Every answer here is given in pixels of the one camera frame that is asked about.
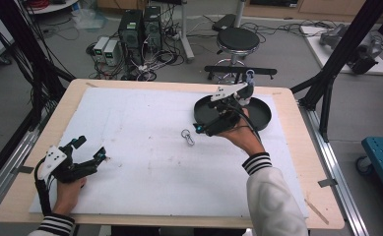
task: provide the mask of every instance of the round black tray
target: round black tray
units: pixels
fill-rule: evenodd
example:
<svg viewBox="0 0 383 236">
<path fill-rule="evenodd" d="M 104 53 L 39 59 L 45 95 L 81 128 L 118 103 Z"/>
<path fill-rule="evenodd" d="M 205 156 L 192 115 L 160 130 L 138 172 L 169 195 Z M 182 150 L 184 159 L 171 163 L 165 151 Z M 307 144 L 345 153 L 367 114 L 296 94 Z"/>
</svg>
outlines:
<svg viewBox="0 0 383 236">
<path fill-rule="evenodd" d="M 207 105 L 211 102 L 211 96 L 205 96 L 198 100 L 194 106 L 194 119 L 197 123 L 207 124 L 219 117 L 219 112 L 216 109 L 209 108 Z M 249 117 L 257 131 L 265 129 L 271 121 L 271 109 L 267 103 L 262 100 L 252 97 L 248 105 L 244 106 L 249 110 Z"/>
</svg>

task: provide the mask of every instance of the gray floor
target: gray floor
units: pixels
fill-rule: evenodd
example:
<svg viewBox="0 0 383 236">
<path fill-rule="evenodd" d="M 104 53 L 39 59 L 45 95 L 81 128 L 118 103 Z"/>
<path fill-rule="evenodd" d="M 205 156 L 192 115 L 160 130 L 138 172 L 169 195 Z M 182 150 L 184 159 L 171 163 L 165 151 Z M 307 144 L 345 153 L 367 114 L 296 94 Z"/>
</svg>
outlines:
<svg viewBox="0 0 383 236">
<path fill-rule="evenodd" d="M 45 15 L 38 20 L 42 24 L 64 22 L 70 13 Z M 189 20 L 192 29 L 207 19 Z M 258 25 L 276 28 L 288 21 L 246 19 Z M 200 24 L 197 29 L 209 29 L 210 24 Z M 97 41 L 100 35 L 117 31 L 118 21 L 111 18 L 104 29 L 76 31 L 73 23 L 59 26 L 59 35 L 46 40 L 48 46 L 77 78 L 88 78 L 95 70 L 86 48 Z M 194 31 L 200 34 L 215 34 L 214 31 Z M 273 80 L 269 76 L 257 76 L 257 86 L 291 88 L 315 76 L 319 70 L 313 54 L 304 38 L 279 31 L 266 35 L 266 42 L 253 55 L 246 58 L 248 66 L 276 68 Z M 217 55 L 214 38 L 190 37 L 195 53 L 191 64 L 164 67 L 157 71 L 157 82 L 210 84 L 204 66 L 213 65 L 225 55 Z M 0 151 L 31 109 L 31 88 L 24 80 L 16 64 L 0 65 Z M 305 91 L 295 95 L 302 98 Z M 321 103 L 317 110 L 320 113 Z M 357 174 L 354 162 L 364 155 L 360 141 L 368 136 L 383 137 L 383 76 L 353 76 L 340 74 L 334 84 L 329 119 L 329 139 L 338 158 L 356 205 L 370 235 L 383 235 L 383 186 L 377 176 L 362 177 Z M 0 223 L 0 236 L 25 235 L 35 229 L 35 224 Z M 98 235 L 99 225 L 82 225 L 79 235 Z M 311 235 L 351 235 L 349 227 L 341 230 L 312 230 Z"/>
</svg>

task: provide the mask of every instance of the white jacket sleeve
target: white jacket sleeve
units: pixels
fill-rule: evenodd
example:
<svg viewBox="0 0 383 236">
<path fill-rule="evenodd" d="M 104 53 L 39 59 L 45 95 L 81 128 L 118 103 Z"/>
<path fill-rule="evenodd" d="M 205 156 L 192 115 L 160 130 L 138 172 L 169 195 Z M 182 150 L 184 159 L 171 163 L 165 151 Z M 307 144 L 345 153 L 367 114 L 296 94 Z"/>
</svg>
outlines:
<svg viewBox="0 0 383 236">
<path fill-rule="evenodd" d="M 254 154 L 242 166 L 250 175 L 247 202 L 257 236 L 308 235 L 301 210 L 269 154 Z"/>
<path fill-rule="evenodd" d="M 71 217 L 52 213 L 47 215 L 37 230 L 29 236 L 69 236 L 74 222 Z"/>
</svg>

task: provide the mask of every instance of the black and white cuff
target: black and white cuff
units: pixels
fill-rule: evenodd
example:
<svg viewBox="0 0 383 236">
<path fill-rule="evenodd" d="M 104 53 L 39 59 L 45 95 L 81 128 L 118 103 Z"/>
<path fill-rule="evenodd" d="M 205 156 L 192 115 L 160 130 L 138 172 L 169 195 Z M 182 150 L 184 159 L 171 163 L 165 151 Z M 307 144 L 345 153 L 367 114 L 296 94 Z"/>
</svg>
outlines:
<svg viewBox="0 0 383 236">
<path fill-rule="evenodd" d="M 71 217 L 52 213 L 47 215 L 38 227 L 43 230 L 60 236 L 69 236 L 74 226 L 75 220 Z"/>
<path fill-rule="evenodd" d="M 242 166 L 249 175 L 252 175 L 262 168 L 272 167 L 272 163 L 267 152 L 260 152 L 251 155 Z"/>
</svg>

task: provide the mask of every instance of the stool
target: stool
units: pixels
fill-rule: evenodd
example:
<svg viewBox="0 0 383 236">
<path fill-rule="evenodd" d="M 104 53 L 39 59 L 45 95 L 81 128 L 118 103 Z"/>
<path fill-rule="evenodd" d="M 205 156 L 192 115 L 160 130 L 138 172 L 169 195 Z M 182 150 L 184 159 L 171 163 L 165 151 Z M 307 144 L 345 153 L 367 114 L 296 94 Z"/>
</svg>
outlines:
<svg viewBox="0 0 383 236">
<path fill-rule="evenodd" d="M 245 57 L 253 52 L 255 52 L 259 47 L 259 37 L 256 33 L 248 29 L 242 28 L 227 28 L 219 32 L 217 37 L 217 45 L 220 49 L 218 54 L 226 52 L 231 54 L 230 59 L 220 60 L 216 65 L 220 63 L 229 62 L 229 66 L 233 67 L 237 63 L 245 66 L 245 64 L 237 60 L 238 56 Z M 233 77 L 233 73 L 228 73 L 222 77 L 219 77 L 219 83 L 224 81 L 227 77 Z M 209 74 L 209 80 L 213 78 L 213 72 Z"/>
</svg>

